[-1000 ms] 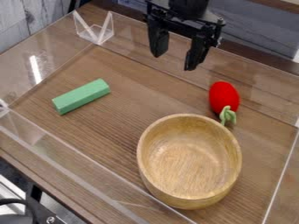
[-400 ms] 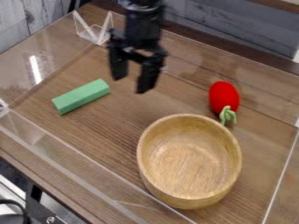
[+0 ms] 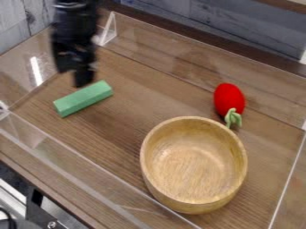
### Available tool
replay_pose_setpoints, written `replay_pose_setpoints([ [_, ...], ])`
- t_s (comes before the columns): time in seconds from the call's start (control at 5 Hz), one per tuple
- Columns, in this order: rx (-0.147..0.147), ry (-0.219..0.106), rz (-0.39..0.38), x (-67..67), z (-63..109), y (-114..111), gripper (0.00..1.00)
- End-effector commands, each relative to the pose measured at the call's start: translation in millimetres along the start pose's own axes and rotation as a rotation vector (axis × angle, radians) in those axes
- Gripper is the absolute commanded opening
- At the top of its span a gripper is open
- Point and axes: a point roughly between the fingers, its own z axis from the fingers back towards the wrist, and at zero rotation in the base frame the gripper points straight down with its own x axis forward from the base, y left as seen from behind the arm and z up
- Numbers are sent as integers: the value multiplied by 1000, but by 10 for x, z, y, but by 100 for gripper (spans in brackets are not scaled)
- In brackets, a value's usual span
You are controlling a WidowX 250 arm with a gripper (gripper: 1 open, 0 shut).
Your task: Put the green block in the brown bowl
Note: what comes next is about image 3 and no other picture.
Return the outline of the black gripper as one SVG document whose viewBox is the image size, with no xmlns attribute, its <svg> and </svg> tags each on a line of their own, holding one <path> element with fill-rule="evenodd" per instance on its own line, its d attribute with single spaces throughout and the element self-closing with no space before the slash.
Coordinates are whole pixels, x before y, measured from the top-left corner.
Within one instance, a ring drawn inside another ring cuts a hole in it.
<svg viewBox="0 0 306 229">
<path fill-rule="evenodd" d="M 81 88 L 94 79 L 96 0 L 54 0 L 50 49 L 58 73 L 73 69 L 73 86 Z"/>
</svg>

